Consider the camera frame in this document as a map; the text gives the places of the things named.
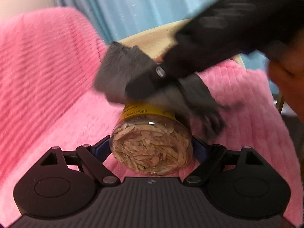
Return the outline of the person's right hand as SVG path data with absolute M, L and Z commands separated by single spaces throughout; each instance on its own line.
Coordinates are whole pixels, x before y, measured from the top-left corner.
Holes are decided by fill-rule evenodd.
M 299 34 L 278 58 L 268 64 L 268 76 L 278 86 L 285 102 L 303 121 L 303 34 Z

